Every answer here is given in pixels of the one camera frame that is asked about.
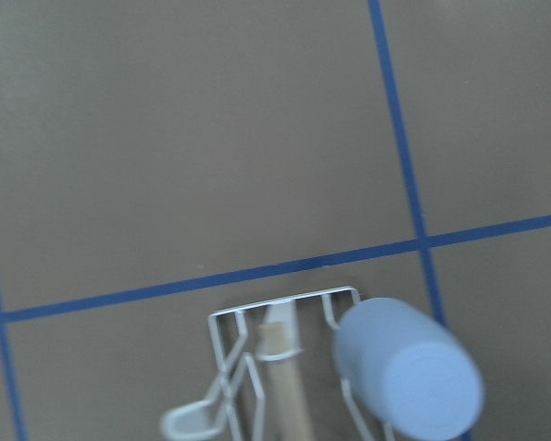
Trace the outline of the blue plastic cup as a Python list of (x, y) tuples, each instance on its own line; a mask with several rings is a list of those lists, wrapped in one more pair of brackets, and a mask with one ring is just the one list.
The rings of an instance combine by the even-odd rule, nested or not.
[(375, 417), (414, 440), (450, 440), (481, 415), (477, 364), (441, 324), (403, 300), (363, 300), (341, 318), (332, 354)]

